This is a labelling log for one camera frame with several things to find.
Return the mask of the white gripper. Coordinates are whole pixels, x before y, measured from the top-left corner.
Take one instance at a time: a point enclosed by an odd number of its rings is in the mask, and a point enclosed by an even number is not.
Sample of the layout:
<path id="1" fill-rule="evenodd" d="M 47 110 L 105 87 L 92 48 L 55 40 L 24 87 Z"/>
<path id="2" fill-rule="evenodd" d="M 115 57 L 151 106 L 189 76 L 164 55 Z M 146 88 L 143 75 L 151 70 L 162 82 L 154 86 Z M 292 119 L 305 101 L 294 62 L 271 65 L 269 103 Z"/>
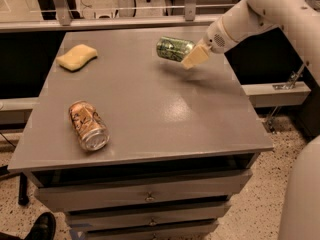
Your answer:
<path id="1" fill-rule="evenodd" d="M 223 16 L 210 24 L 199 43 L 181 61 L 185 69 L 191 69 L 207 61 L 210 51 L 221 54 L 238 44 L 227 31 Z"/>

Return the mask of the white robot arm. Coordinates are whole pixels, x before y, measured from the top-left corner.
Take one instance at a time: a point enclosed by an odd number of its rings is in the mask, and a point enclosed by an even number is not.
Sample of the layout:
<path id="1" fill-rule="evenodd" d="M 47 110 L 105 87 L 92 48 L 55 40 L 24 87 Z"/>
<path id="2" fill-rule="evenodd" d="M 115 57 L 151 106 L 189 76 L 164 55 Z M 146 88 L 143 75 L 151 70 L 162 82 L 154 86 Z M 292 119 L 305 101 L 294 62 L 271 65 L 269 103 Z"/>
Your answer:
<path id="1" fill-rule="evenodd" d="M 303 66 L 320 81 L 320 13 L 315 0 L 241 0 L 213 22 L 183 59 L 189 69 L 249 36 L 279 27 Z M 320 136 L 310 141 L 289 176 L 278 240 L 320 240 Z"/>

